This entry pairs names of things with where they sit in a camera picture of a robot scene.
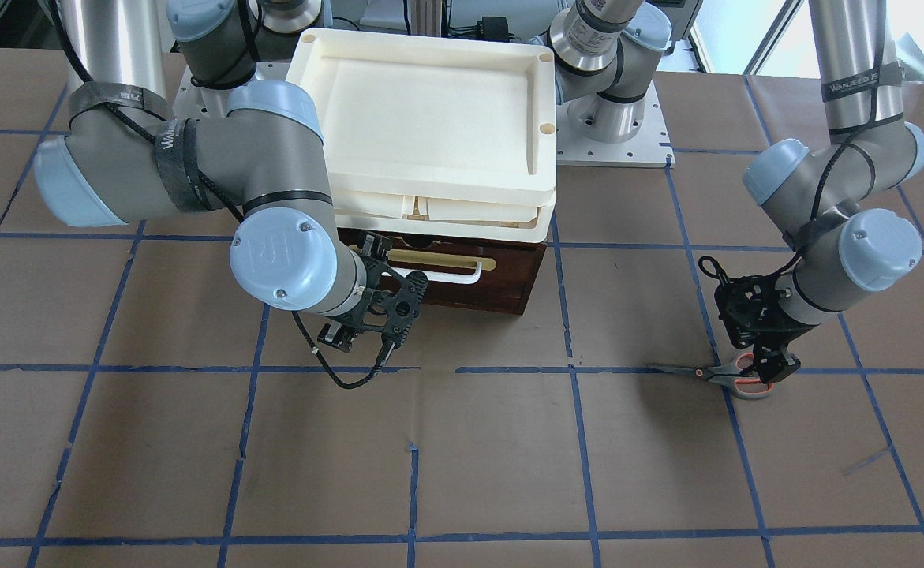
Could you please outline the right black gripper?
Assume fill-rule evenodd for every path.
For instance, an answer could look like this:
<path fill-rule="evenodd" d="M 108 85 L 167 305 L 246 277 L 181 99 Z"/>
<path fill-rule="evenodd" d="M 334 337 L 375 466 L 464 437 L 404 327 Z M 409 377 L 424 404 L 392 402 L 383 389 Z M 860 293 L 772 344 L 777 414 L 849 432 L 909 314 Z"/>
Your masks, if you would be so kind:
<path fill-rule="evenodd" d="M 353 336 L 372 331 L 385 337 L 406 337 L 421 315 L 421 302 L 428 287 L 426 274 L 411 271 L 400 275 L 382 261 L 365 261 L 364 265 L 367 281 L 363 298 L 343 314 L 343 326 Z M 379 288 L 383 275 L 398 282 L 396 291 Z"/>

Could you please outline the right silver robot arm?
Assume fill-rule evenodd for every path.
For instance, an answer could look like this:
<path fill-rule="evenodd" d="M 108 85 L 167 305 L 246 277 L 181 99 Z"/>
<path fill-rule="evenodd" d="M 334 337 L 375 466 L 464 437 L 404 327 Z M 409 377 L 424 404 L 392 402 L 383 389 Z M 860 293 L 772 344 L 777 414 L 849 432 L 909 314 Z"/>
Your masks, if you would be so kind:
<path fill-rule="evenodd" d="M 80 78 L 69 134 L 35 155 L 37 187 L 61 222 L 122 226 L 225 208 L 237 217 L 235 280 L 286 312 L 331 320 L 325 344 L 361 331 L 401 344 L 421 312 L 427 279 L 388 266 L 389 240 L 340 240 L 311 97 L 256 78 L 241 1 L 170 1 L 166 17 L 192 84 L 223 93 L 218 118 L 174 115 L 163 89 L 152 1 L 51 1 L 62 50 Z M 396 277 L 396 291 L 380 288 Z"/>

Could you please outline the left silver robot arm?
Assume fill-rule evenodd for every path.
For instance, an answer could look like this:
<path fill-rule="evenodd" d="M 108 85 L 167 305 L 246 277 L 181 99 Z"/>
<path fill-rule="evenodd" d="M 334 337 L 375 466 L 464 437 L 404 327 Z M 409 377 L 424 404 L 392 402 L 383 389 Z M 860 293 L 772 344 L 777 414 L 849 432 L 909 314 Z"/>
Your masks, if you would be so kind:
<path fill-rule="evenodd" d="M 786 139 L 762 151 L 743 174 L 750 197 L 774 222 L 793 257 L 767 275 L 731 277 L 711 256 L 700 270 L 718 281 L 719 319 L 739 355 L 728 364 L 661 366 L 754 399 L 743 385 L 772 385 L 800 368 L 795 338 L 891 287 L 920 261 L 913 224 L 862 199 L 924 167 L 924 132 L 906 122 L 903 71 L 884 1 L 813 1 L 829 145 L 812 151 Z M 534 44 L 556 63 L 556 102 L 588 139 L 630 139 L 671 23 L 642 1 L 577 1 L 553 17 Z"/>

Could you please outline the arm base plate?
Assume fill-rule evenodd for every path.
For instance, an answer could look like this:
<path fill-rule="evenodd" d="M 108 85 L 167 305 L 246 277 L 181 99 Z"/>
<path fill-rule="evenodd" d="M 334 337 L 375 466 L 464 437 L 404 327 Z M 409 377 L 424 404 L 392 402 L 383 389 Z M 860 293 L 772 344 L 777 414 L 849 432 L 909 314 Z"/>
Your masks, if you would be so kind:
<path fill-rule="evenodd" d="M 254 80 L 285 80 L 289 62 L 257 62 Z M 232 89 L 202 88 L 192 83 L 189 68 L 185 69 L 172 109 L 177 118 L 224 118 Z"/>
<path fill-rule="evenodd" d="M 629 104 L 581 97 L 556 108 L 560 166 L 675 165 L 668 127 L 654 83 Z"/>

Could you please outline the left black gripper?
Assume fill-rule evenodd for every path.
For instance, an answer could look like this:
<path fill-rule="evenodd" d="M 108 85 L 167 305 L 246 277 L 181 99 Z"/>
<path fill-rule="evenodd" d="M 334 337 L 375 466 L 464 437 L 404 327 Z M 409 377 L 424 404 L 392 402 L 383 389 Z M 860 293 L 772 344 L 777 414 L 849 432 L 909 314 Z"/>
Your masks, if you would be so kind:
<path fill-rule="evenodd" d="M 751 348 L 754 373 L 761 383 L 773 388 L 797 372 L 801 360 L 787 346 L 806 331 L 806 326 L 788 316 L 780 302 L 787 297 L 776 288 L 779 274 L 716 277 L 716 306 L 730 342 L 737 349 Z"/>

